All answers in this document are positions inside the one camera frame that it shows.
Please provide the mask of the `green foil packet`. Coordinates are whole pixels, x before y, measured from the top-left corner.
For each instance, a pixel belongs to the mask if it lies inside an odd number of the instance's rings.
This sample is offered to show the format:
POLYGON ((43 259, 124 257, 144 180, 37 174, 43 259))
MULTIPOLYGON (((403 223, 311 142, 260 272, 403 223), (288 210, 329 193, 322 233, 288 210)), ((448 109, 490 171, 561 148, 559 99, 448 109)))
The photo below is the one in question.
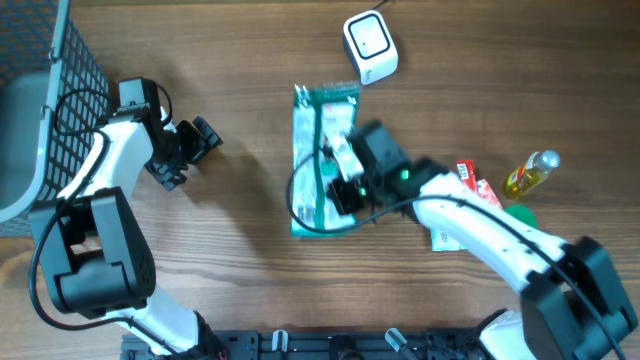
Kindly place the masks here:
POLYGON ((325 231, 352 225, 353 215, 338 213, 326 195, 328 186, 340 178, 338 165, 322 152, 332 141, 354 128, 361 86, 355 82, 319 87, 296 85, 292 103, 292 160, 295 176, 288 196, 293 213, 293 237, 317 237, 325 231))

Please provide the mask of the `teal white wipes pack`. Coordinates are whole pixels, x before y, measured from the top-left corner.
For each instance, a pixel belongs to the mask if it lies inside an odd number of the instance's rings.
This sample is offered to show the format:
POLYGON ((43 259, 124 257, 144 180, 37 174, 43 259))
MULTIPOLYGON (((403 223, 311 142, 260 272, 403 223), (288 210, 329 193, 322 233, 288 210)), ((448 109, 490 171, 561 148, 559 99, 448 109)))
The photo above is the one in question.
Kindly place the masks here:
POLYGON ((465 250, 465 247, 457 240, 437 229, 431 229, 430 235, 432 250, 434 252, 454 252, 465 250))

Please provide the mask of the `red tissue pack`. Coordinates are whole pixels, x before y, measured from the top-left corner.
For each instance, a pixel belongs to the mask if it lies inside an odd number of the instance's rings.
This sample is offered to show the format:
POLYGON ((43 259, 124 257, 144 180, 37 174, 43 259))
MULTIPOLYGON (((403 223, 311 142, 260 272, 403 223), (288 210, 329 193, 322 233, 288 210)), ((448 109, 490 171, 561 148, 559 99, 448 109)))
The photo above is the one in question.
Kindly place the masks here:
POLYGON ((497 208, 502 209, 501 202, 499 201, 497 195, 495 194, 493 188, 490 186, 486 179, 480 179, 477 181, 477 194, 489 202, 490 204, 496 206, 497 208))

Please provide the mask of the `green lid jar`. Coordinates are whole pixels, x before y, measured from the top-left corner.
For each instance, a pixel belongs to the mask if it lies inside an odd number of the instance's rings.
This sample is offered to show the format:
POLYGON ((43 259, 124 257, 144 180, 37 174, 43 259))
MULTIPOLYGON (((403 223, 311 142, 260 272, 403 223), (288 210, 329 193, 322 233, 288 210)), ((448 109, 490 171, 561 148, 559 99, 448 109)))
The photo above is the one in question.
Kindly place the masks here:
POLYGON ((530 208, 526 206, 512 205, 505 208, 504 211, 515 219, 532 228, 537 229, 539 227, 537 216, 530 208))

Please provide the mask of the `yellow oil bottle silver cap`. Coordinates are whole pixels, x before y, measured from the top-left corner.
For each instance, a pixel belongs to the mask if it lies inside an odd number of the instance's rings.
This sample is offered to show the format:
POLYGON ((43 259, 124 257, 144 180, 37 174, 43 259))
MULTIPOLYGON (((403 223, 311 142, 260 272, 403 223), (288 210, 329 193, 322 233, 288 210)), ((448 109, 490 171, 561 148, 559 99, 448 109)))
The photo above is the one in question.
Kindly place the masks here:
POLYGON ((516 200, 544 182, 560 165, 560 156, 554 150, 532 153, 529 158, 505 179, 503 194, 516 200))

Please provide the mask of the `red white snack packet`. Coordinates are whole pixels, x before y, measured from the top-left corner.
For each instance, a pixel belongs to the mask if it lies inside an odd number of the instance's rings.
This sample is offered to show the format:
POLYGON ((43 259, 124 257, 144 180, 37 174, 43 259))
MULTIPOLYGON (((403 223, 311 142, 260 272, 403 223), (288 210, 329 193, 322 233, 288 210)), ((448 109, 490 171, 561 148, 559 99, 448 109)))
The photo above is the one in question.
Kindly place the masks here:
POLYGON ((469 188, 472 192, 476 192, 478 189, 476 168, 473 160, 458 160, 456 162, 456 169, 460 180, 469 188))

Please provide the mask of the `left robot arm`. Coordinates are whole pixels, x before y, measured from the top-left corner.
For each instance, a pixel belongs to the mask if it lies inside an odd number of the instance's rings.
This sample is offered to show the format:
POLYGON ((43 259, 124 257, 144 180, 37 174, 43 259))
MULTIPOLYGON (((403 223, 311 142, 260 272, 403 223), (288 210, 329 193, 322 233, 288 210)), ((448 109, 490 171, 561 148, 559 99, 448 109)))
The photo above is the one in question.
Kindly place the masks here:
POLYGON ((35 249, 31 304, 40 319, 64 331, 118 324, 164 359, 226 359, 229 350, 196 311, 156 282, 150 247, 129 205, 142 171, 166 190, 221 145, 201 117, 173 124, 166 89, 136 77, 119 83, 119 99, 79 88, 52 112, 61 137, 90 135, 93 147, 73 180, 28 215, 35 249))

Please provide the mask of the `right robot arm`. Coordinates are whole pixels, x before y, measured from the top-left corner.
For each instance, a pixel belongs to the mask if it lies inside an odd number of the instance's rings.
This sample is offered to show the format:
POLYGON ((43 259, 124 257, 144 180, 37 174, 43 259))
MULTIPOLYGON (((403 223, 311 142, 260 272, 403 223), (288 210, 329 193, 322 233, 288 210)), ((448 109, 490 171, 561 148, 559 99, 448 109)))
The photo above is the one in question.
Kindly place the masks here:
POLYGON ((337 164, 330 196, 339 212, 363 199, 400 211, 460 242, 519 296, 479 332, 494 359, 602 359, 638 318, 607 250, 584 236, 570 243, 529 226, 471 191, 446 166, 411 160, 378 121, 326 135, 323 154, 337 164))

